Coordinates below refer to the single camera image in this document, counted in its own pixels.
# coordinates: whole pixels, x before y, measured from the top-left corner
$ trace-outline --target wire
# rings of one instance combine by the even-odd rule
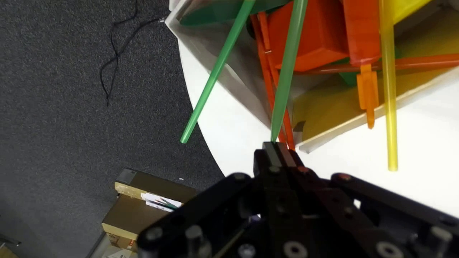
[[[120,21],[115,21],[112,22],[112,27],[111,27],[111,32],[110,32],[110,39],[111,39],[111,45],[112,45],[112,49],[115,52],[115,55],[112,55],[107,62],[102,64],[101,70],[100,70],[100,80],[101,80],[101,85],[102,85],[102,90],[105,92],[105,100],[107,100],[107,104],[110,105],[111,104],[111,97],[112,97],[112,91],[114,91],[114,85],[115,85],[115,80],[117,80],[117,74],[120,71],[120,57],[127,51],[130,42],[134,39],[134,37],[147,25],[150,24],[154,24],[154,22],[163,22],[164,18],[163,17],[155,17],[155,18],[151,18],[151,19],[147,19],[147,21],[143,21],[140,22],[140,25],[131,32],[131,35],[125,39],[125,42],[121,45],[121,48],[118,49],[117,48],[117,44],[115,44],[115,29],[125,24],[125,22],[130,22],[133,19],[135,19],[140,14],[140,0],[135,1],[135,9],[134,9],[134,14],[125,19],[120,19]],[[111,75],[111,81],[110,81],[110,87],[107,85],[105,80],[104,80],[104,71],[105,68],[108,68],[111,64],[115,62],[115,67],[114,67],[114,72]]]

